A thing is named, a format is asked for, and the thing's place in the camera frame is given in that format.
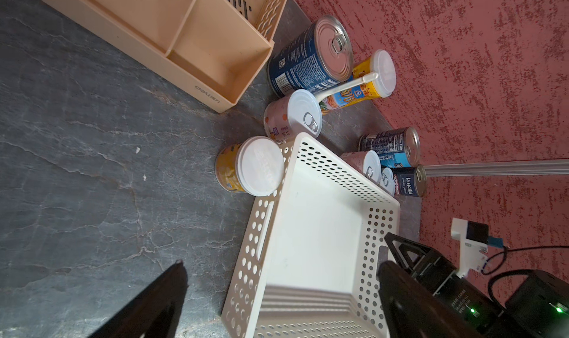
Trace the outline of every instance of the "white bracket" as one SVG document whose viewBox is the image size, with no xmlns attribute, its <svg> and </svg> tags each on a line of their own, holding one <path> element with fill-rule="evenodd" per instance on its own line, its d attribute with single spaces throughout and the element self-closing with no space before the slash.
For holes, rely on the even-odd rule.
<svg viewBox="0 0 569 338">
<path fill-rule="evenodd" d="M 456 275 L 459 278 L 465 278 L 470 269 L 480 272 L 488 257 L 486 243 L 477 242 L 466 238 L 468 231 L 468 221 L 453 218 L 451 227 L 452 239 L 460 242 L 460 266 Z"/>
</svg>

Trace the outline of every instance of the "can lid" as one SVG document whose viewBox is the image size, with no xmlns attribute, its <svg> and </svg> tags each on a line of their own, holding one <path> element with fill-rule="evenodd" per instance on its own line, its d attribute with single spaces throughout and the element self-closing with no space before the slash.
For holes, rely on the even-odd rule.
<svg viewBox="0 0 569 338">
<path fill-rule="evenodd" d="M 340 21 L 331 15 L 321 17 L 314 37 L 324 69 L 336 81 L 346 81 L 352 75 L 354 57 L 352 43 Z"/>
<path fill-rule="evenodd" d="M 307 132 L 316 138 L 322 130 L 322 109 L 316 97 L 306 90 L 296 90 L 290 95 L 287 117 L 294 134 Z"/>
<path fill-rule="evenodd" d="M 268 196 L 275 191 L 284 171 L 281 149 L 266 136 L 249 138 L 239 148 L 237 178 L 243 189 L 253 196 Z"/>
<path fill-rule="evenodd" d="M 413 127 L 407 128 L 405 131 L 405 154 L 411 167 L 419 165 L 421 159 L 421 143 L 419 142 L 419 134 Z"/>
<path fill-rule="evenodd" d="M 373 150 L 367 151 L 364 158 L 364 175 L 372 180 L 375 184 L 380 182 L 381 178 L 381 163 L 380 157 Z"/>
<path fill-rule="evenodd" d="M 370 60 L 370 69 L 377 72 L 380 77 L 373 80 L 375 89 L 381 97 L 388 97 L 395 90 L 397 77 L 395 75 L 395 64 L 389 53 L 385 50 L 376 50 Z"/>
<path fill-rule="evenodd" d="M 415 187 L 419 197 L 423 197 L 427 192 L 427 172 L 423 165 L 417 165 L 415 169 Z"/>
<path fill-rule="evenodd" d="M 383 168 L 381 171 L 380 187 L 390 195 L 395 194 L 395 181 L 393 180 L 393 170 L 391 168 Z"/>
</svg>

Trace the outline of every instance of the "pull tab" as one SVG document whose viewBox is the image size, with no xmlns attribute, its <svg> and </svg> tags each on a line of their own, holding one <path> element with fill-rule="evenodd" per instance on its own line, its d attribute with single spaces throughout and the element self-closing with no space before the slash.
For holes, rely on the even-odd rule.
<svg viewBox="0 0 569 338">
<path fill-rule="evenodd" d="M 310 128 L 314 133 L 318 132 L 318 124 L 317 121 L 314 120 L 314 117 L 310 112 L 304 114 L 304 124 Z"/>
<path fill-rule="evenodd" d="M 371 179 L 373 176 L 373 169 L 371 166 L 367 167 L 367 170 L 365 171 L 365 177 Z"/>
<path fill-rule="evenodd" d="M 341 53 L 341 51 L 344 49 L 345 44 L 346 44 L 346 37 L 342 34 L 332 39 L 332 49 L 334 49 L 336 54 Z"/>
<path fill-rule="evenodd" d="M 383 185 L 385 187 L 387 187 L 389 185 L 388 176 L 386 174 L 384 174 L 383 172 L 381 173 L 381 182 L 383 183 Z"/>
</svg>

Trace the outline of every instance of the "beige desk organizer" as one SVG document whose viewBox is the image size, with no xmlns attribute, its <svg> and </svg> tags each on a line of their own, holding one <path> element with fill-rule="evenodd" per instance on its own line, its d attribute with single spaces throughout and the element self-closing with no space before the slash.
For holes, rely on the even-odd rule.
<svg viewBox="0 0 569 338">
<path fill-rule="evenodd" d="M 286 4 L 286 0 L 43 1 L 220 113 L 235 106 L 271 55 Z"/>
</svg>

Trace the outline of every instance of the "white plastic basket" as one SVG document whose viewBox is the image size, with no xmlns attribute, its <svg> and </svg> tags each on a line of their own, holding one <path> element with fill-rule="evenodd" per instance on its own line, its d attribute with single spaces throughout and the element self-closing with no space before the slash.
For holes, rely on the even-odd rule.
<svg viewBox="0 0 569 338">
<path fill-rule="evenodd" d="M 281 150 L 284 179 L 255 199 L 225 300 L 231 337 L 387 337 L 375 272 L 399 202 L 306 133 Z"/>
</svg>

